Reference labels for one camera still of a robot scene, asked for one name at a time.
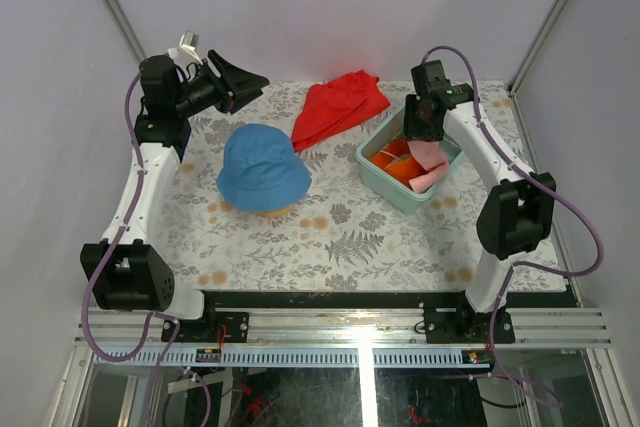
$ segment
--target hat brim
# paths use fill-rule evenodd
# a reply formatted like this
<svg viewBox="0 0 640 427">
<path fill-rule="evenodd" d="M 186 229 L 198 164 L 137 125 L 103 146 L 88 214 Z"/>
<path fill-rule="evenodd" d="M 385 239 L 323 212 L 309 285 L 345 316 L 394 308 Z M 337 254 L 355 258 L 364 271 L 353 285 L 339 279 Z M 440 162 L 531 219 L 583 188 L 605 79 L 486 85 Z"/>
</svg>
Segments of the hat brim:
<svg viewBox="0 0 640 427">
<path fill-rule="evenodd" d="M 227 202 L 240 210 L 253 212 L 270 212 L 285 207 L 302 199 L 311 186 L 311 174 L 303 160 L 299 157 L 291 162 L 281 184 L 260 190 L 246 190 L 229 178 L 223 168 L 218 175 L 218 190 Z"/>
</svg>

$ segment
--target orange item in bin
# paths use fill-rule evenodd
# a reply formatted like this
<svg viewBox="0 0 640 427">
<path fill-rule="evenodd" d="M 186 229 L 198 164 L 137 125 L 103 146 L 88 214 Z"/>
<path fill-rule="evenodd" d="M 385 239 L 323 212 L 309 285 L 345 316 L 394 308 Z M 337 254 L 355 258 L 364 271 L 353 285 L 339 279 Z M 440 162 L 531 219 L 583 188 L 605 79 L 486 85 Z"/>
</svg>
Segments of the orange item in bin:
<svg viewBox="0 0 640 427">
<path fill-rule="evenodd" d="M 411 156 L 409 143 L 397 139 L 371 157 L 371 163 L 411 189 L 410 180 L 427 171 Z"/>
</svg>

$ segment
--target red fabric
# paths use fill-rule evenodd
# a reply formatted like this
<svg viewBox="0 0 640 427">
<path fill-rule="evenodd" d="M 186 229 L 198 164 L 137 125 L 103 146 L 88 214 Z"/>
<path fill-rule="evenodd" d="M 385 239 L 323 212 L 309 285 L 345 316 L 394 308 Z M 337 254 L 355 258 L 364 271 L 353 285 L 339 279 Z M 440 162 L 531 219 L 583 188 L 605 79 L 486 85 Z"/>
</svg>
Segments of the red fabric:
<svg viewBox="0 0 640 427">
<path fill-rule="evenodd" d="M 326 84 L 312 85 L 291 134 L 294 150 L 300 152 L 389 107 L 391 104 L 377 83 L 378 77 L 360 70 Z"/>
</svg>

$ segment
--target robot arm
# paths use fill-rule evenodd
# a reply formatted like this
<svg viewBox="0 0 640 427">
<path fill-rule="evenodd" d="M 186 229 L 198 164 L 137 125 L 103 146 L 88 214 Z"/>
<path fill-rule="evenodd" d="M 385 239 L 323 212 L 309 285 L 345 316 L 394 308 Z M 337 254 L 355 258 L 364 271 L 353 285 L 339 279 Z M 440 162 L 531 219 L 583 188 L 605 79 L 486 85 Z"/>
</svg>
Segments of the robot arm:
<svg viewBox="0 0 640 427">
<path fill-rule="evenodd" d="M 474 312 L 488 313 L 513 261 L 522 253 L 535 250 L 549 236 L 553 199 L 521 179 L 512 165 L 496 153 L 480 129 L 479 120 L 513 164 L 525 172 L 533 170 L 507 146 L 481 105 L 480 119 L 477 118 L 469 85 L 452 86 L 440 61 L 423 63 L 411 73 L 417 95 L 406 99 L 405 136 L 440 141 L 446 132 L 460 145 L 487 190 L 487 201 L 476 224 L 484 250 L 465 295 Z M 550 174 L 532 175 L 555 190 Z"/>
<path fill-rule="evenodd" d="M 213 50 L 208 60 L 200 59 L 196 46 L 197 35 L 187 32 L 168 55 L 149 57 L 140 64 L 143 111 L 136 118 L 134 131 L 143 165 L 139 165 L 134 149 L 129 177 L 111 224 L 99 243 L 85 244 L 80 254 L 90 279 L 123 227 L 132 200 L 137 198 L 124 234 L 93 289 L 102 309 L 152 310 L 180 319 L 202 317 L 202 292 L 177 285 L 173 272 L 154 248 L 162 198 L 184 157 L 191 134 L 189 117 L 211 106 L 233 114 L 262 95 L 261 89 L 269 80 L 235 67 Z M 188 64 L 195 64 L 193 78 L 180 79 L 178 72 L 184 70 L 174 59 L 187 71 Z M 141 170 L 144 177 L 140 189 Z"/>
</svg>

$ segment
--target pink cloth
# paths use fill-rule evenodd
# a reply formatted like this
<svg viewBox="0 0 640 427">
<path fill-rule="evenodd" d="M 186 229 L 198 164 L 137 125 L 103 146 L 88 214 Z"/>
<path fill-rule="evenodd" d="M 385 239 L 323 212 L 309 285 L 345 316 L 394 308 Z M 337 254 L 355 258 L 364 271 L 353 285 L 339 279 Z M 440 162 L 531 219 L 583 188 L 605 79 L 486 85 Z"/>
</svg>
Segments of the pink cloth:
<svg viewBox="0 0 640 427">
<path fill-rule="evenodd" d="M 409 141 L 409 150 L 411 156 L 427 171 L 426 174 L 411 179 L 409 184 L 414 192 L 424 194 L 429 187 L 447 173 L 449 159 L 438 142 L 411 140 Z"/>
</svg>

